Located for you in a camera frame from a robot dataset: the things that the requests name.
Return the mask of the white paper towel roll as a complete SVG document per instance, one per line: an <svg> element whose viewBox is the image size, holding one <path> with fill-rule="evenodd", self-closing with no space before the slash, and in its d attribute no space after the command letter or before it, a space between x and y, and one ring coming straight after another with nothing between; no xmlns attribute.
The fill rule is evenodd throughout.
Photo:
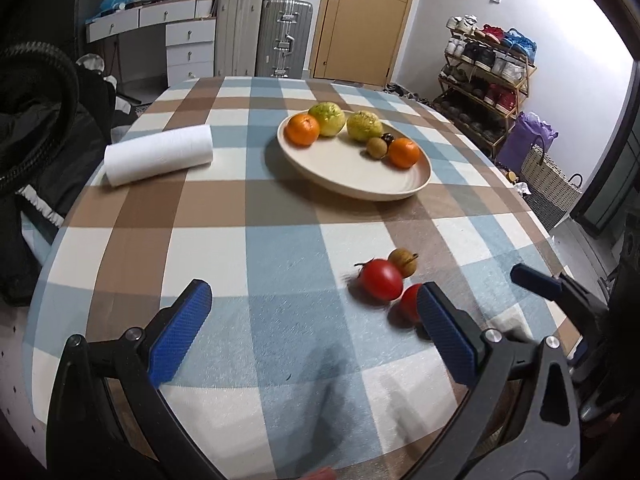
<svg viewBox="0 0 640 480"><path fill-rule="evenodd" d="M210 164L214 158L209 125L140 136L105 149L104 172L114 188L178 170Z"/></svg>

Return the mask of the wooden door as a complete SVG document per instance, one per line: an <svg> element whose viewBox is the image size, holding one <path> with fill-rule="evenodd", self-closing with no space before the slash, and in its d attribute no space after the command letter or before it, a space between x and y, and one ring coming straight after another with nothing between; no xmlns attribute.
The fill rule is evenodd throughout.
<svg viewBox="0 0 640 480"><path fill-rule="evenodd" d="M390 81L412 0L320 0L310 76L383 87Z"/></svg>

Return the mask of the red cherry tomato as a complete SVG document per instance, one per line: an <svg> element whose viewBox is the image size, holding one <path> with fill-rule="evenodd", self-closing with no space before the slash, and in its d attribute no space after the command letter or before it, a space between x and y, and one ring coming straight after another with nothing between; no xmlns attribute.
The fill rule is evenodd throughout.
<svg viewBox="0 0 640 480"><path fill-rule="evenodd" d="M385 259L375 258L357 263L358 284L373 299L391 302L399 298L404 290L404 279L396 266Z"/></svg>

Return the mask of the small dark fruit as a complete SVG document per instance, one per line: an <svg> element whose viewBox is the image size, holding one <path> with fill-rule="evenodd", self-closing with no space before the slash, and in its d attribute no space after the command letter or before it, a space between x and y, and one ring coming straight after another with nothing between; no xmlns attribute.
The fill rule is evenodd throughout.
<svg viewBox="0 0 640 480"><path fill-rule="evenodd" d="M391 133L384 133L382 135L382 140L386 143L386 145L390 145L394 142L395 138Z"/></svg>

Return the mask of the wooden shoe rack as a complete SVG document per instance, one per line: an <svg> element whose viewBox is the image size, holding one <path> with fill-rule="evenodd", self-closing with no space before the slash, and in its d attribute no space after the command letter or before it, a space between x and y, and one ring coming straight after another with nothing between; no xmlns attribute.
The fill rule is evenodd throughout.
<svg viewBox="0 0 640 480"><path fill-rule="evenodd" d="M537 67L518 46L488 30L451 29L432 107L495 158L530 96Z"/></svg>

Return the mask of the brown longan fruit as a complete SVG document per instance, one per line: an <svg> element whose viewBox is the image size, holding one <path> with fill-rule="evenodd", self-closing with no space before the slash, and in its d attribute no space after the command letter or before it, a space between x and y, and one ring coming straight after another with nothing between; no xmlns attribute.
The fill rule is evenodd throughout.
<svg viewBox="0 0 640 480"><path fill-rule="evenodd" d="M396 248L387 257L403 278L410 278L416 273L419 255L406 248Z"/></svg>
<svg viewBox="0 0 640 480"><path fill-rule="evenodd" d="M366 151L372 159L383 159L388 151L388 145L383 138L370 138L367 142Z"/></svg>

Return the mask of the black clothes pile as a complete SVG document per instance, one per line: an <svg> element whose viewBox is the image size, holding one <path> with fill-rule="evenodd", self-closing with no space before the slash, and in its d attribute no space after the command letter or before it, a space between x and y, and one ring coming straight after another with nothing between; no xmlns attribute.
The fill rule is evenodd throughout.
<svg viewBox="0 0 640 480"><path fill-rule="evenodd" d="M40 263L22 234L32 210L56 232L111 142L116 91L61 49L1 50L1 299L32 301Z"/></svg>

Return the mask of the purple bag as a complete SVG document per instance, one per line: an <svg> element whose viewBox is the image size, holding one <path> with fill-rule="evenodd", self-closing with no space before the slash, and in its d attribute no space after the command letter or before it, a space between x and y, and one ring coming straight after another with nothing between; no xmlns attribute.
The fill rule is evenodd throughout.
<svg viewBox="0 0 640 480"><path fill-rule="evenodd" d="M520 172L533 145L548 151L559 133L533 112L521 112L497 155L498 165Z"/></svg>

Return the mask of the yellow-green citrus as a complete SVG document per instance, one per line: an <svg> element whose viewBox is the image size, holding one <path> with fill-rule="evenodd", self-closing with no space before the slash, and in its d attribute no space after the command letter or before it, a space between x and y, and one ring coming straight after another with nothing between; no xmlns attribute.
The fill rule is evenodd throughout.
<svg viewBox="0 0 640 480"><path fill-rule="evenodd" d="M383 133L383 125L380 118L374 113L360 110L348 116L347 133L357 142L367 143L372 138L380 138Z"/></svg>
<svg viewBox="0 0 640 480"><path fill-rule="evenodd" d="M337 104L333 102L319 102L314 104L308 114L319 124L320 136L334 138L346 124L346 115Z"/></svg>

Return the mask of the white drawer desk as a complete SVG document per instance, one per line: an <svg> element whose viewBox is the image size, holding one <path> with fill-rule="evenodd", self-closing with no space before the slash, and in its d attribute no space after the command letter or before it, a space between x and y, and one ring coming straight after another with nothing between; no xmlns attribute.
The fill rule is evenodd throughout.
<svg viewBox="0 0 640 480"><path fill-rule="evenodd" d="M163 87L211 77L215 71L214 0L170 0L119 10L87 25L107 69L123 84Z"/></svg>

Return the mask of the left yellow-green citrus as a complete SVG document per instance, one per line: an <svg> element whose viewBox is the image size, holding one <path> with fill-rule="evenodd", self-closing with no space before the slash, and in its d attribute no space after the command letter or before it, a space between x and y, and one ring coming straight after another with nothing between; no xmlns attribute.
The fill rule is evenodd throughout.
<svg viewBox="0 0 640 480"><path fill-rule="evenodd" d="M334 138L346 124L346 115L337 104L333 102L319 102L314 104L308 114L319 124L320 136Z"/></svg>

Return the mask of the small orange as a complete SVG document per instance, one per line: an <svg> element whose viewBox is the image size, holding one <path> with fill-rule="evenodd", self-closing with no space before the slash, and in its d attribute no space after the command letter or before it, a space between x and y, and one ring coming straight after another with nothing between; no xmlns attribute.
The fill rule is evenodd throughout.
<svg viewBox="0 0 640 480"><path fill-rule="evenodd" d="M284 127L284 136L288 142L299 148L309 148L320 136L318 120L307 113L293 115Z"/></svg>

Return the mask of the beige ribbed suitcase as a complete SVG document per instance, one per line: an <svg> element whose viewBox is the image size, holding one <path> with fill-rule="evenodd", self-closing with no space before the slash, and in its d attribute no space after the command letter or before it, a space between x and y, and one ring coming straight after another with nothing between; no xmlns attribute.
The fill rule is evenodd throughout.
<svg viewBox="0 0 640 480"><path fill-rule="evenodd" d="M216 77L254 76L260 14L262 0L218 0Z"/></svg>

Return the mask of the cream round plate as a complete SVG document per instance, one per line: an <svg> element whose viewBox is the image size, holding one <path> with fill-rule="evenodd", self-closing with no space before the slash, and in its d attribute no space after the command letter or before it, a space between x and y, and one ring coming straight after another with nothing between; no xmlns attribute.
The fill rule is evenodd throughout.
<svg viewBox="0 0 640 480"><path fill-rule="evenodd" d="M422 191L434 177L431 161L419 148L419 159L409 169L371 158L366 148L348 135L346 127L335 138L318 139L303 148L291 143L285 117L276 139L285 159L304 177L332 192L357 200L393 202Z"/></svg>

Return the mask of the woven basket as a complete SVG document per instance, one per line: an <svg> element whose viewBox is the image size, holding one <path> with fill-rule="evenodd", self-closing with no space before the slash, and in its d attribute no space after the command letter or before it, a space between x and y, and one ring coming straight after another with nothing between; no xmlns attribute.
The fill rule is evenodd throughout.
<svg viewBox="0 0 640 480"><path fill-rule="evenodd" d="M538 144L529 148L521 172L531 188L562 211L569 212L582 196L582 175L567 177Z"/></svg>

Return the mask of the large orange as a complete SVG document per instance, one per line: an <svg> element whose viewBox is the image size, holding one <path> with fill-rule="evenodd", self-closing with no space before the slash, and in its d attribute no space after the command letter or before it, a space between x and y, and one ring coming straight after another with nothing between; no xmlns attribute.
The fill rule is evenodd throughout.
<svg viewBox="0 0 640 480"><path fill-rule="evenodd" d="M396 168L408 170L421 157L420 146L408 138L397 138L388 146L386 158Z"/></svg>

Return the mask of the silver aluminium suitcase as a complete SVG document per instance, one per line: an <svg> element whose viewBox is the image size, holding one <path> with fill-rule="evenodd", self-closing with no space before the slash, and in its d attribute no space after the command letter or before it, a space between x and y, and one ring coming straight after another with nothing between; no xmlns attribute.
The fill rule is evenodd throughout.
<svg viewBox="0 0 640 480"><path fill-rule="evenodd" d="M255 75L303 76L314 7L306 0L266 0L258 35Z"/></svg>

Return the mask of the checkered tablecloth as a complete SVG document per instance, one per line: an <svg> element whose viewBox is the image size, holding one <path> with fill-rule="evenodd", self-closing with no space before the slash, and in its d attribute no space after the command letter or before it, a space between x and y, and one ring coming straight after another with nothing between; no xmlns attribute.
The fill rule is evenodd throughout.
<svg viewBox="0 0 640 480"><path fill-rule="evenodd" d="M276 139L313 102L370 110L431 159L428 185L397 203L303 178ZM163 395L233 479L397 479L462 400L435 348L352 282L357 264L405 247L483 326L540 339L577 333L554 304L511 283L517 263L557 274L548 233L491 162L445 118L398 96L325 81L224 78L176 84L130 138L213 128L207 167L112 188L86 185L40 274L24 339L25 384L45 422L66 339L143 326L190 281L214 304Z"/></svg>

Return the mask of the right yellow-green citrus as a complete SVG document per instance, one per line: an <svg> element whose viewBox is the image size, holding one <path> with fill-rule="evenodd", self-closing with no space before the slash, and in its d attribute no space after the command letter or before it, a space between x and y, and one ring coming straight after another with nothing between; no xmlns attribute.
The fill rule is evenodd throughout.
<svg viewBox="0 0 640 480"><path fill-rule="evenodd" d="M360 110L348 116L347 133L357 142L367 143L372 138L380 138L383 133L383 125L380 118L374 113Z"/></svg>

